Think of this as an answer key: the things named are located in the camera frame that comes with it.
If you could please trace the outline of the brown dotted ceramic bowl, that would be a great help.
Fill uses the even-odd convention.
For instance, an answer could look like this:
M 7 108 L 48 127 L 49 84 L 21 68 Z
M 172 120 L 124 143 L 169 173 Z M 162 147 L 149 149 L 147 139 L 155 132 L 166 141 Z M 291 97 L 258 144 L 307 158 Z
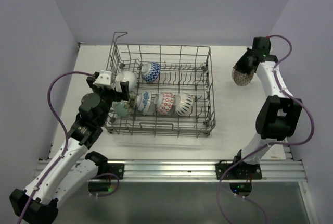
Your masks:
M 247 86 L 254 77 L 254 71 L 251 71 L 249 74 L 241 73 L 236 69 L 232 70 L 232 80 L 237 86 Z

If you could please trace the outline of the blue zigzag ceramic bowl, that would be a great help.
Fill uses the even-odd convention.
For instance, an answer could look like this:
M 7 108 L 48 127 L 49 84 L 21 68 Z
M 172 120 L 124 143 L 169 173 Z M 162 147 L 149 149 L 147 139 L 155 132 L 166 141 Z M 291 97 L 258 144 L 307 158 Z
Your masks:
M 142 78 L 148 84 L 153 84 L 158 81 L 160 76 L 161 66 L 157 62 L 144 63 L 141 68 Z

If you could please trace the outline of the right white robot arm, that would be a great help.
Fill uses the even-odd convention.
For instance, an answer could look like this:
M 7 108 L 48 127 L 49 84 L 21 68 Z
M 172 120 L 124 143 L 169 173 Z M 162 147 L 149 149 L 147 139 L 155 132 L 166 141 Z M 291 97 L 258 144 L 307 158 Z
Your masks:
M 238 179 L 257 176 L 261 158 L 274 143 L 281 143 L 294 134 L 302 110 L 286 95 L 288 89 L 278 69 L 278 58 L 270 51 L 269 37 L 254 37 L 251 48 L 233 67 L 236 85 L 246 86 L 257 76 L 266 96 L 255 121 L 255 135 L 234 157 L 231 173 Z

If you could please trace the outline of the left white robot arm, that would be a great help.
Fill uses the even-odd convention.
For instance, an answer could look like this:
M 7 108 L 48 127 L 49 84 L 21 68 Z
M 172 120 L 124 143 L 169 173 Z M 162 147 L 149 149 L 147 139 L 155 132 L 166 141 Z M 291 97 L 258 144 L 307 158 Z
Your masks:
M 107 157 L 90 148 L 100 137 L 112 104 L 130 98 L 129 82 L 120 82 L 115 89 L 112 79 L 101 72 L 89 74 L 86 81 L 92 92 L 83 96 L 59 151 L 30 184 L 9 197 L 18 222 L 53 223 L 60 205 L 88 180 L 120 181 L 108 170 Z

